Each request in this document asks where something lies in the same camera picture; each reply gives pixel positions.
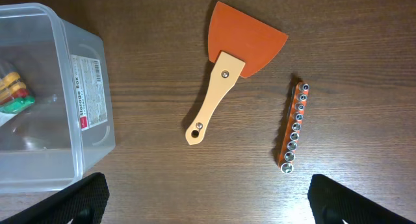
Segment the clear plastic storage box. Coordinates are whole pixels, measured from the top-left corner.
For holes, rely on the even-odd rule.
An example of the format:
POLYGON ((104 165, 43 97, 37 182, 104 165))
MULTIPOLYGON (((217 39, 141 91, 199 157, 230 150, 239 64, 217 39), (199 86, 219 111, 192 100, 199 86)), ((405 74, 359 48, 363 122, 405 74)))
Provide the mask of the clear plastic storage box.
POLYGON ((35 104, 1 126, 1 192, 59 191, 115 148, 100 37, 40 3, 1 7, 1 60, 35 104))

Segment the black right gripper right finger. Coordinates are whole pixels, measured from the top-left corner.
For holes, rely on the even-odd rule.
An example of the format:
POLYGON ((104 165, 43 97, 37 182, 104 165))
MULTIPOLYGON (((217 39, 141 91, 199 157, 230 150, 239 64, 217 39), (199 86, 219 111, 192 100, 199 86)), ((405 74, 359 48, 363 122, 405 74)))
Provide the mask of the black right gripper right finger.
POLYGON ((316 224, 415 224, 322 174, 312 176, 307 198, 316 224))

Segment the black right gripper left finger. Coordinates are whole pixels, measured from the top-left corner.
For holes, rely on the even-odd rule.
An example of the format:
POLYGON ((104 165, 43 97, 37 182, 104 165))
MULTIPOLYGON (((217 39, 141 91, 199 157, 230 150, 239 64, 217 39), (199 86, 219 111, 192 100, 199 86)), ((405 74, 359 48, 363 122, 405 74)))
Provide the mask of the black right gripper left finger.
POLYGON ((1 223, 100 224, 109 196, 105 175, 93 173, 1 223))

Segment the clear pack of coloured bits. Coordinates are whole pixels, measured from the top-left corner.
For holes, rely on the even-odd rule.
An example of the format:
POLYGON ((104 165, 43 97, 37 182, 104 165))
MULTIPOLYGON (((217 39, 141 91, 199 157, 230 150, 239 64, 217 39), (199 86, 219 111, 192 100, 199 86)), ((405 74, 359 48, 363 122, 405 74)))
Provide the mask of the clear pack of coloured bits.
POLYGON ((1 126, 35 104, 35 97, 29 91, 17 69, 1 60, 1 126))

